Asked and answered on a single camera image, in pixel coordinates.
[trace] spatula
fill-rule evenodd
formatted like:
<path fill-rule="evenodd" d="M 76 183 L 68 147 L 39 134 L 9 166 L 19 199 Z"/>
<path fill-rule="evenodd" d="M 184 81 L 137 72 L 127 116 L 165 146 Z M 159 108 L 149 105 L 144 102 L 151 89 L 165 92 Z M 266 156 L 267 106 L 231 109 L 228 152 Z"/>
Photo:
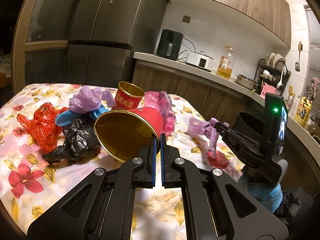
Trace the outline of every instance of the spatula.
<path fill-rule="evenodd" d="M 301 42 L 299 42 L 299 46 L 298 46 L 299 56 L 298 56 L 298 60 L 296 61 L 296 71 L 297 72 L 300 72 L 300 54 L 301 54 L 302 50 L 303 50 L 303 44 L 301 44 Z"/>

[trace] pink plastic bag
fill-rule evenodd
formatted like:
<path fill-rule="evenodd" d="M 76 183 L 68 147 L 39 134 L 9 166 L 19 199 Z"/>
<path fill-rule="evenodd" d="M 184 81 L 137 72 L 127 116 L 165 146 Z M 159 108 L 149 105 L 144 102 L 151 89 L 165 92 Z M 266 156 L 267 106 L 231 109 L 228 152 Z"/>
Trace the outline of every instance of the pink plastic bag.
<path fill-rule="evenodd" d="M 174 132 L 174 123 L 176 121 L 174 111 L 171 109 L 171 104 L 171 99 L 165 91 L 148 91 L 145 93 L 144 106 L 150 106 L 159 111 L 163 118 L 162 132 L 164 132 L 166 136 Z"/>

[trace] kitchen counter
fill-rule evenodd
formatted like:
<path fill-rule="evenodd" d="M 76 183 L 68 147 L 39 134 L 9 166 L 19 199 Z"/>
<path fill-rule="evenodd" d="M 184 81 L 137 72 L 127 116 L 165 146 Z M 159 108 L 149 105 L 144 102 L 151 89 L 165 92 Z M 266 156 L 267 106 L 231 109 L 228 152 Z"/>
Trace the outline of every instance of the kitchen counter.
<path fill-rule="evenodd" d="M 171 73 L 182 72 L 187 74 L 189 77 L 192 75 L 195 80 L 202 79 L 204 83 L 212 82 L 217 83 L 226 87 L 227 89 L 233 90 L 237 93 L 241 93 L 252 98 L 254 101 L 264 106 L 264 99 L 259 95 L 253 93 L 252 91 L 246 89 L 235 83 L 234 79 L 226 80 L 215 74 L 209 73 L 207 71 L 198 69 L 180 63 L 178 61 L 169 60 L 166 58 L 158 57 L 151 54 L 135 52 L 134 58 L 137 60 L 145 62 L 145 65 L 149 67 L 158 68 Z M 294 119 L 288 118 L 287 128 L 301 141 L 305 148 L 311 153 L 312 157 L 316 160 L 317 164 L 320 166 L 320 145 L 312 138 L 312 136 L 301 127 Z"/>

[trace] white tile wall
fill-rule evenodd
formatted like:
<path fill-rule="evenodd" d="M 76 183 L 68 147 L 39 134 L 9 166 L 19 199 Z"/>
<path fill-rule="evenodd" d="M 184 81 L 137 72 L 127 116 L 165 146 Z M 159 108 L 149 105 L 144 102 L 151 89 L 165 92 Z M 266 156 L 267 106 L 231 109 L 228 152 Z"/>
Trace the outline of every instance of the white tile wall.
<path fill-rule="evenodd" d="M 182 22 L 184 15 L 191 17 L 190 23 Z M 214 69 L 218 68 L 224 47 L 232 47 L 235 56 L 233 77 L 239 73 L 254 78 L 259 60 L 274 51 L 270 44 L 252 34 L 250 29 L 239 27 L 226 17 L 183 4 L 168 4 L 158 42 L 163 29 L 183 33 L 194 43 L 197 52 L 202 50 L 215 60 Z M 185 49 L 193 51 L 192 45 L 183 40 L 180 52 Z"/>
<path fill-rule="evenodd" d="M 305 77 L 308 69 L 309 59 L 309 31 L 308 20 L 304 6 L 307 5 L 306 0 L 286 0 L 290 6 L 291 14 L 291 49 L 285 59 L 287 60 L 287 67 L 291 71 L 292 76 L 289 79 L 287 89 L 284 92 L 284 97 L 288 96 L 289 85 L 293 86 L 293 92 L 298 94 L 302 92 Z M 300 56 L 300 72 L 295 71 L 295 62 L 298 59 L 298 45 L 299 42 L 303 44 L 303 51 Z"/>

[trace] stainless steel pot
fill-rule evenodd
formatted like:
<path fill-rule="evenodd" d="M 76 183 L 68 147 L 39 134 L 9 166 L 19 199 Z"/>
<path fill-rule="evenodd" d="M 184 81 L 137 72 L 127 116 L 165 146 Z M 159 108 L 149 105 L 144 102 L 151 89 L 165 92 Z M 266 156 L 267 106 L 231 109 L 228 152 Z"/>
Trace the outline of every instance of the stainless steel pot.
<path fill-rule="evenodd" d="M 254 80 L 240 74 L 237 75 L 236 83 L 249 90 L 253 90 L 257 85 L 257 83 Z"/>

